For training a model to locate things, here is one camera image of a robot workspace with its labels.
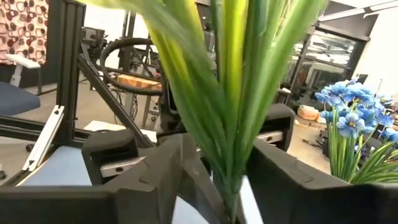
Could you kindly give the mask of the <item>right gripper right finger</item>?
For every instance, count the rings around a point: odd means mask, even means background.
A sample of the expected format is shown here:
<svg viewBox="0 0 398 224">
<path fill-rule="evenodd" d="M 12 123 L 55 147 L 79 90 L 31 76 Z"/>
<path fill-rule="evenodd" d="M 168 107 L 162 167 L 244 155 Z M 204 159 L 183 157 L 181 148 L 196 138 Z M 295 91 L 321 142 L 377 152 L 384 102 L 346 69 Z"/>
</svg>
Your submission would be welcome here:
<svg viewBox="0 0 398 224">
<path fill-rule="evenodd" d="M 259 139 L 246 175 L 264 223 L 397 224 L 397 184 L 349 184 Z"/>
</svg>

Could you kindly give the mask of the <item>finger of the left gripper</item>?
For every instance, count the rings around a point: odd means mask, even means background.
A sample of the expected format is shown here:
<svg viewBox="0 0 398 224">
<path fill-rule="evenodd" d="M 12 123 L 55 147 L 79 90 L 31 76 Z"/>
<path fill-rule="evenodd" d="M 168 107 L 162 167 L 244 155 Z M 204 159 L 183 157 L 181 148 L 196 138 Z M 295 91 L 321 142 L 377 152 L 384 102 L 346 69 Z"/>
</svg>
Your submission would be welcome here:
<svg viewBox="0 0 398 224">
<path fill-rule="evenodd" d="M 287 152 L 292 140 L 295 113 L 286 105 L 270 105 L 257 137 Z"/>
<path fill-rule="evenodd" d="M 102 185 L 145 158 L 129 129 L 91 134 L 81 149 L 93 185 Z"/>
</svg>

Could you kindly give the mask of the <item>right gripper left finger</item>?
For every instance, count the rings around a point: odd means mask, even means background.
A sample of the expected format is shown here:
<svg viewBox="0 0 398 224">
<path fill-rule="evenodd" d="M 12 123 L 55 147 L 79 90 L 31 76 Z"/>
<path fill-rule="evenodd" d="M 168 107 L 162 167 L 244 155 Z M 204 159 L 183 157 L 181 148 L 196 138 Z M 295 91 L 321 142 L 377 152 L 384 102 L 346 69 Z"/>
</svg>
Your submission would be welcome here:
<svg viewBox="0 0 398 224">
<path fill-rule="evenodd" d="M 208 223 L 229 222 L 188 134 L 169 137 L 104 185 L 2 188 L 1 223 L 171 223 L 178 196 Z"/>
</svg>

